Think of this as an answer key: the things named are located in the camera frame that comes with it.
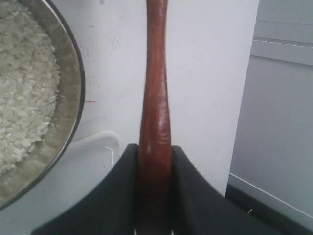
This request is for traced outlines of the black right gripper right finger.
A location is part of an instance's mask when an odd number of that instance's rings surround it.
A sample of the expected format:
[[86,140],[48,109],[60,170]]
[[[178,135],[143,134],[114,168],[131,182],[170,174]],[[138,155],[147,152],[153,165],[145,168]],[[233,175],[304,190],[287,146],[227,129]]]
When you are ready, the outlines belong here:
[[173,233],[176,235],[310,235],[290,220],[261,221],[218,193],[184,151],[173,146]]

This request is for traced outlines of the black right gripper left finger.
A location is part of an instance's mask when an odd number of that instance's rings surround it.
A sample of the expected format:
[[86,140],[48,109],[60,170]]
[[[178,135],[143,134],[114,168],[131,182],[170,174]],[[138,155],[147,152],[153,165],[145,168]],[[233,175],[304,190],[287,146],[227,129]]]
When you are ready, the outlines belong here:
[[33,235],[133,235],[136,144],[129,144],[109,174],[80,202],[32,231]]

